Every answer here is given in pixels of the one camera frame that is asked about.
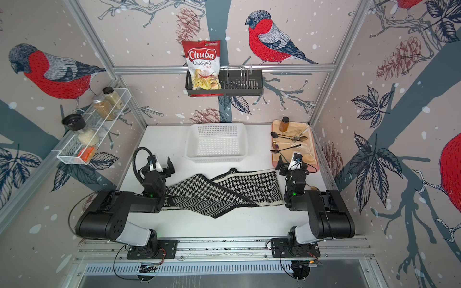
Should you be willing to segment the black white houndstooth scarf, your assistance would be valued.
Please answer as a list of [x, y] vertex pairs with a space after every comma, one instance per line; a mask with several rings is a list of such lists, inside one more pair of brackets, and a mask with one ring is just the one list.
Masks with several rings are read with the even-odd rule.
[[162, 210], [188, 210], [219, 218], [235, 208], [282, 204], [274, 169], [241, 172], [232, 168], [213, 179], [197, 174], [170, 186]]

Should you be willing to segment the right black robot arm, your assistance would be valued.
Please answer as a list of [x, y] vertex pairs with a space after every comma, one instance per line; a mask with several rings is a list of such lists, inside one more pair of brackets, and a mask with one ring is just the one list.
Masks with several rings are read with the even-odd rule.
[[291, 212], [307, 212], [308, 221], [288, 232], [290, 247], [314, 244], [326, 239], [345, 239], [355, 236], [355, 223], [337, 190], [307, 189], [308, 164], [299, 153], [292, 161], [279, 157], [276, 170], [285, 177], [283, 195]]

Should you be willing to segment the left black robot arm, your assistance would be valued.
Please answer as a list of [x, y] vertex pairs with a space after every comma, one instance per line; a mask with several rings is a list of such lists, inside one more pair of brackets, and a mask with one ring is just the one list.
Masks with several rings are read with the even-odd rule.
[[174, 165], [167, 159], [167, 166], [158, 165], [155, 156], [148, 157], [148, 164], [138, 170], [142, 180], [142, 194], [102, 190], [83, 213], [76, 224], [76, 234], [92, 240], [108, 240], [125, 244], [130, 250], [127, 258], [171, 259], [175, 243], [160, 241], [157, 232], [128, 221], [129, 214], [153, 214], [161, 211], [168, 191], [166, 178], [175, 173]]

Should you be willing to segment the copper spoon on tray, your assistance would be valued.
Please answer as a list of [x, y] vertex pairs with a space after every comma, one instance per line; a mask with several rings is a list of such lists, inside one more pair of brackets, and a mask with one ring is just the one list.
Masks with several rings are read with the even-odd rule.
[[284, 142], [278, 143], [276, 141], [273, 141], [271, 145], [272, 145], [272, 149], [270, 150], [270, 152], [272, 154], [279, 154], [282, 151], [287, 151], [287, 150], [301, 147], [301, 144], [293, 145], [293, 144], [284, 143]]

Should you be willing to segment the iridescent spoon on tray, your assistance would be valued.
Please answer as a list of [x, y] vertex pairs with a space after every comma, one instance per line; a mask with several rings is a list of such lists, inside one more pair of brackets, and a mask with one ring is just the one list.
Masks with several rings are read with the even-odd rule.
[[309, 138], [307, 136], [304, 136], [302, 134], [296, 135], [296, 136], [291, 138], [291, 140], [294, 141], [294, 142], [303, 142], [303, 141], [308, 140], [308, 139]]

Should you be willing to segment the pink plastic tray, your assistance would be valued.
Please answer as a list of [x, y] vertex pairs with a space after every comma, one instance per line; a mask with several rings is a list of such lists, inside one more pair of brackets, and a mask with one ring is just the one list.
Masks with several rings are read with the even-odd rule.
[[289, 164], [289, 170], [299, 169], [300, 165], [293, 167], [290, 164], [295, 153], [302, 156], [301, 161], [307, 164], [307, 170], [313, 174], [319, 171], [319, 161], [316, 152], [315, 141], [312, 128], [305, 122], [288, 122], [287, 130], [280, 130], [281, 120], [274, 120], [271, 131], [277, 134], [271, 143], [272, 149], [280, 150], [279, 153], [272, 154], [272, 164], [276, 167], [280, 164]]

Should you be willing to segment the black spoon on tray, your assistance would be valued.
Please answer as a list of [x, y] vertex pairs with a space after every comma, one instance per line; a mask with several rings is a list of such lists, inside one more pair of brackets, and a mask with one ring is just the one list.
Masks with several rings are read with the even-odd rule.
[[291, 140], [291, 138], [292, 138], [293, 136], [288, 136], [288, 135], [284, 135], [284, 134], [277, 134], [276, 132], [271, 132], [271, 137], [272, 137], [272, 138], [275, 138], [275, 139], [277, 139], [277, 138], [282, 138], [282, 139]]

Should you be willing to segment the amber bottle on tray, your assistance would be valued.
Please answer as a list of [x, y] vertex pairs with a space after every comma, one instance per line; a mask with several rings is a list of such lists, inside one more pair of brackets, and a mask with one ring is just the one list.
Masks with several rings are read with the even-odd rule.
[[287, 129], [289, 127], [289, 121], [290, 121], [290, 119], [287, 116], [284, 116], [282, 118], [282, 120], [280, 121], [280, 125], [279, 125], [279, 130], [281, 132], [286, 132], [287, 131]]

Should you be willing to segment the small orange box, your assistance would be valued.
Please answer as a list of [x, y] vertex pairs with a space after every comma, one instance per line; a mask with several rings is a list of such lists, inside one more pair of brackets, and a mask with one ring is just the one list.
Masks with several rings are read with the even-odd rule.
[[78, 157], [84, 162], [89, 163], [90, 160], [94, 157], [97, 148], [94, 146], [85, 147], [82, 149], [78, 155]]

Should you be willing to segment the brown spice jar middle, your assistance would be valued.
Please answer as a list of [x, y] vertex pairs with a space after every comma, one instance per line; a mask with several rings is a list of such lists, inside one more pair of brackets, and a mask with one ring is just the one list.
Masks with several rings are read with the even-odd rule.
[[112, 111], [112, 105], [103, 96], [94, 96], [92, 98], [94, 109], [105, 121], [116, 120], [116, 115]]

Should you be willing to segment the tan spice jar rear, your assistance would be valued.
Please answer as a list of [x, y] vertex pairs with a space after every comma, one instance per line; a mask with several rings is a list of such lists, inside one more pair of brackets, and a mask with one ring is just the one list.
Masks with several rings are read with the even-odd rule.
[[111, 104], [116, 110], [121, 110], [124, 107], [124, 102], [121, 100], [119, 94], [113, 89], [113, 87], [103, 88], [104, 98]]

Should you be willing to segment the black lid spice jar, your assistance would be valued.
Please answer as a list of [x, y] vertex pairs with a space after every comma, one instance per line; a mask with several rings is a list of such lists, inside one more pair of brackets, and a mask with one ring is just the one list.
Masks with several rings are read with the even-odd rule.
[[86, 124], [82, 115], [71, 114], [66, 116], [61, 122], [76, 135], [78, 141], [84, 147], [96, 146], [99, 143], [99, 135]]

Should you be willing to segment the red cassava chips bag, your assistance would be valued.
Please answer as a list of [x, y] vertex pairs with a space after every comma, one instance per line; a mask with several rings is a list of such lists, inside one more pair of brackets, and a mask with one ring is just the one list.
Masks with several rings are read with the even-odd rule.
[[210, 91], [222, 88], [220, 73], [220, 40], [182, 41], [188, 74], [186, 90]]

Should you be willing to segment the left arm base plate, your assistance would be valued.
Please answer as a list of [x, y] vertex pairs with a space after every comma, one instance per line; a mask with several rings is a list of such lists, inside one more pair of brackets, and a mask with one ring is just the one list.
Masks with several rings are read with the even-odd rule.
[[170, 260], [174, 259], [178, 248], [179, 240], [157, 240], [154, 245], [130, 246], [127, 252], [128, 260]]

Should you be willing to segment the clear acrylic wall shelf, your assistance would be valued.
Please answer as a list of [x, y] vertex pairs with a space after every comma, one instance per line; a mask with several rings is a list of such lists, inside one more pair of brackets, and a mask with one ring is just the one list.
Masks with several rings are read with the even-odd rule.
[[126, 88], [115, 88], [120, 98], [111, 106], [110, 112], [100, 114], [93, 106], [82, 114], [66, 116], [61, 123], [70, 132], [70, 136], [58, 149], [57, 158], [64, 164], [87, 165], [96, 159], [96, 153], [116, 120], [128, 108], [132, 98]]

